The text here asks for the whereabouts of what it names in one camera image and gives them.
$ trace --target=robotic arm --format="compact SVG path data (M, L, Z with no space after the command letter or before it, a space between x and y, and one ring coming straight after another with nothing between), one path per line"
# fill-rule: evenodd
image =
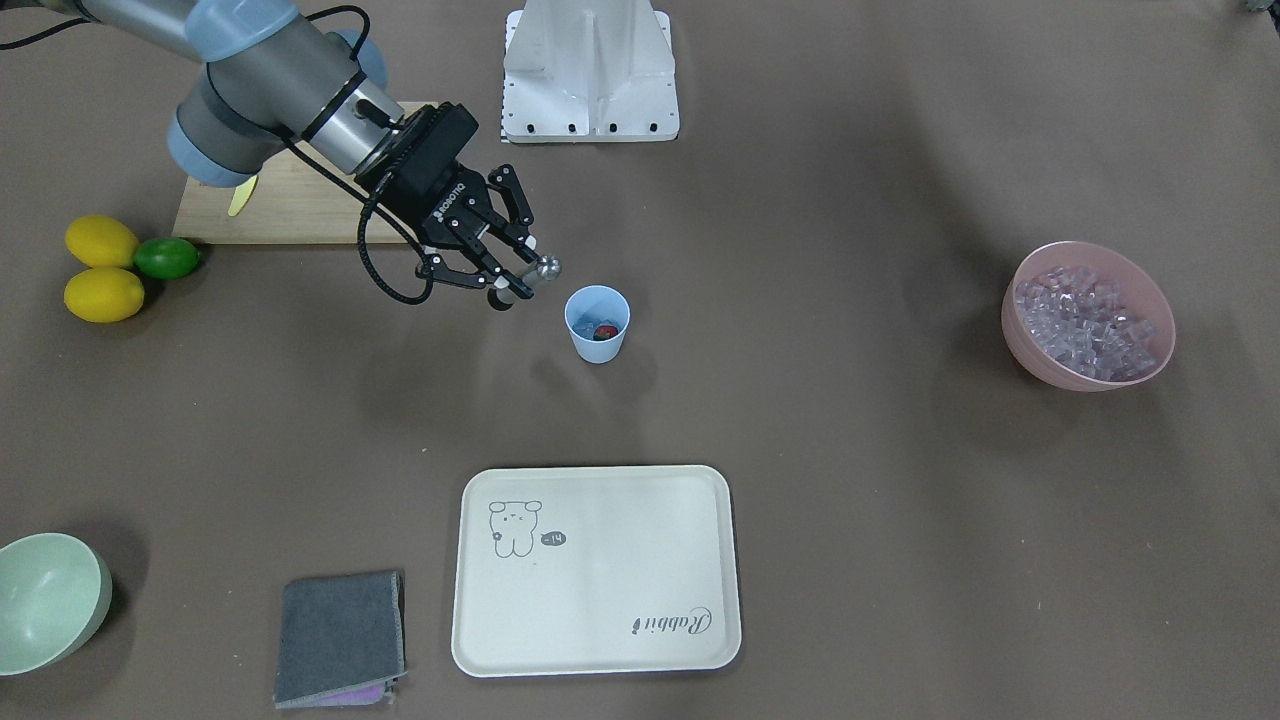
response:
M204 63L169 126L178 165L204 183L234 187L271 155L294 151L364 202L361 260L396 300L422 302L439 282L488 290L489 304L506 310L559 274L558 260L536 252L529 232L534 214L515 169L502 165L483 177L457 161L479 127L466 108L444 102L406 117L387 95L364 10L344 5L311 15L358 13L365 28L348 40L321 33L289 0L0 0L0 9L36 4ZM298 151L298 141L353 176L367 196ZM490 191L502 199L506 215L494 210ZM416 252L421 293L401 295L374 269L365 247L365 225L374 214ZM524 268L506 268L483 242L485 234L508 246ZM442 250L460 252L471 266L451 268Z

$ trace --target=black cable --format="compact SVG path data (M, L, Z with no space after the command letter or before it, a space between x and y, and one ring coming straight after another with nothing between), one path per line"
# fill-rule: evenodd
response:
M355 60L360 55L360 49L365 46L365 41L369 40L369 29L372 22L369 19L369 13L364 8L357 5L334 5L328 10L320 10L319 13L311 13L307 15L308 20L319 20L321 18L328 18L329 15L337 15L338 13L355 13L360 15L360 22L362 24L360 29L360 37L356 38L356 44L351 46L351 59Z
M82 26L82 24L88 24L88 20L86 20L84 18L76 18L74 20L67 20L65 23L55 24L49 29L42 29L36 35L29 35L27 37L23 37L22 40L14 40L13 42L0 42L0 50L17 50L19 47L26 47L33 42L40 42L46 37L58 35L64 29L70 29L76 26Z
M406 305L421 305L422 302L425 302L426 299L431 295L431 288L435 284L431 281L431 278L429 275L422 278L426 281L426 287L422 288L422 292L420 295L410 297L407 295L398 292L396 288L388 284L387 281L383 279L381 274L378 272L378 268L374 266L374 261L369 256L369 246L366 241L366 228L369 225L369 219L376 213L379 218L387 220L387 224L389 224L392 229L399 233L399 236L404 240L404 242L408 243L408 246L422 261L424 270L426 269L428 254L426 250L422 247L422 243L419 242L417 238L415 238L412 234L410 234L410 232L404 229L404 225L402 225L399 220L397 220L394 217L387 213L387 210L383 210L381 208L378 206L378 202L381 200L387 184L390 182L392 174L399 168L399 161L403 159L403 156L397 158L397 161L393 161L393 164L387 168L381 178L378 181L378 184L374 187L374 192L370 193L369 197L365 197L356 188L351 187L349 183L347 183L338 176L333 174L329 170L329 168L325 168L315 159L312 159L310 155L303 152L302 149L300 149L297 143L293 142L292 138L282 138L282 140L284 140L284 146L288 147L289 151L293 152L300 160L306 163L312 170L324 176L325 179L340 187L347 195L355 197L356 200L360 200L361 204L364 205L360 210L360 224L356 225L356 251L360 254L360 261L361 264L365 265L365 272L369 273L369 277L374 281L374 284L376 284L378 288L381 290L384 293L387 293L387 296L390 297L392 300L403 302Z

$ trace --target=bowl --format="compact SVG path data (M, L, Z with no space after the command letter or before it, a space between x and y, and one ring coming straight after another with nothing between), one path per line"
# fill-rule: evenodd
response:
M1120 286L1120 301L1134 318L1151 320L1158 332L1147 342L1147 351L1156 360L1156 366L1146 375L1125 382L1107 382L1087 378L1059 364L1048 352L1041 348L1023 323L1023 314L1014 301L1014 290L1023 281L1029 281L1053 268L1087 266L1097 270L1098 277L1114 281ZM1032 252L1018 266L1005 302L1000 313L1005 341L1018 363L1027 372L1046 383L1078 392L1101 392L1143 383L1156 377L1174 354L1176 333L1174 311L1165 293L1160 292L1156 281L1144 273L1132 260L1115 250L1089 242L1055 242Z
M0 548L0 675L76 652L110 603L111 574L79 539L41 533Z

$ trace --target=blue joint cap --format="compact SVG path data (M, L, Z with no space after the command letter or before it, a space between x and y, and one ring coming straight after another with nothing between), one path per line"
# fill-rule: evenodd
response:
M183 33L206 63L243 53L298 17L289 0L200 0Z
M174 163L178 163L178 167L184 173L205 184L236 187L253 177L224 168L210 159L209 155L201 152L196 147L196 143L187 137L186 131L182 129L182 124L178 123L178 113L173 114L166 140L169 142L169 154L173 155Z
M355 47L356 41L360 40L358 29L339 29L334 31L334 35L340 37L347 44L347 47ZM360 63L360 69L365 70L369 79L374 81L374 85L387 90L387 81L390 79L387 72L387 59L383 58L383 51L374 44L374 38L365 38L365 44L360 46L360 53L356 55L356 61Z

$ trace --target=mint green bowl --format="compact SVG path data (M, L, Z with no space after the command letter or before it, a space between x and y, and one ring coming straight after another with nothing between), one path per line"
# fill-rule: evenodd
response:
M111 605L111 574L72 536L41 533L0 548L0 675L76 652Z

